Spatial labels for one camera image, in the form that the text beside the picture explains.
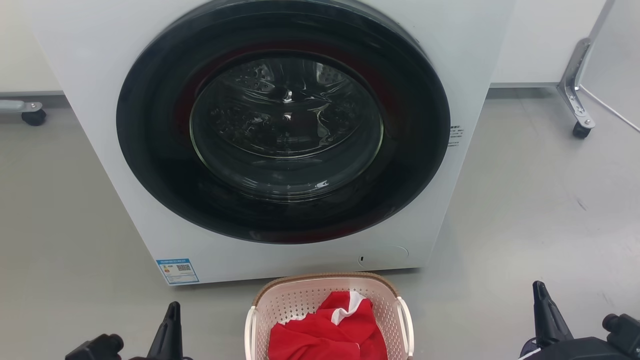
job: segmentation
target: washing machine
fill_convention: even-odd
[[[513,1],[25,9],[158,276],[180,285],[424,266]]]

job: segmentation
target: round glass door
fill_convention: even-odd
[[[311,243],[416,198],[447,149],[449,108],[418,44],[356,1],[211,2],[141,53],[116,126],[133,174],[176,215]]]

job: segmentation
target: laundry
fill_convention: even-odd
[[[371,300],[335,291],[315,313],[271,329],[269,360],[387,360],[387,346]]]

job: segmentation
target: blue and white sticker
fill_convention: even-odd
[[[170,285],[200,282],[189,259],[167,259],[156,260],[156,262]]]

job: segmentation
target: laundry basket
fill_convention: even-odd
[[[267,284],[246,316],[246,360],[267,360],[271,328],[294,316],[314,313],[332,291],[357,291],[370,299],[388,360],[412,358],[413,324],[404,300],[382,276],[353,272],[284,277]]]

